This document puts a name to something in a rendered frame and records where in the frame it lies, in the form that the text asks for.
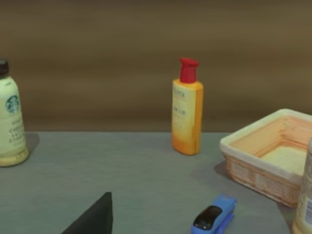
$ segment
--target wooden background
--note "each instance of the wooden background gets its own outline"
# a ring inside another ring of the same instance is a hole
[[[312,3],[99,2],[1,3],[28,131],[169,131],[179,57],[200,62],[204,131],[312,114]]]

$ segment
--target blue stapler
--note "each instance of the blue stapler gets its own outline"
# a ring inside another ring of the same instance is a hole
[[[192,234],[222,234],[234,217],[237,200],[220,195],[194,220]]]

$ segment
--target black object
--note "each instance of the black object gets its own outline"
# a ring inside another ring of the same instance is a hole
[[[0,79],[6,77],[9,74],[9,63],[6,59],[0,58]]]
[[[62,234],[111,234],[112,230],[112,193],[105,193]]]
[[[221,213],[222,209],[220,207],[209,206],[196,217],[193,225],[202,230],[210,230]]]

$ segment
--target gray tabletop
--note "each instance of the gray tabletop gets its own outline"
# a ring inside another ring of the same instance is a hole
[[[220,193],[238,200],[225,234],[290,234],[294,210],[227,178],[225,135],[184,156],[169,133],[27,133],[31,157],[0,170],[0,233],[59,234],[112,192],[113,234],[190,234]]]

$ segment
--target bottle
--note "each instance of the bottle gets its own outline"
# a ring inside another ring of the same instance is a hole
[[[9,75],[9,64],[0,59],[0,167],[20,164],[28,158],[19,89]]]
[[[312,139],[309,141],[292,233],[312,234]]]
[[[172,146],[185,155],[200,149],[203,85],[196,81],[198,62],[181,58],[180,79],[173,81]]]

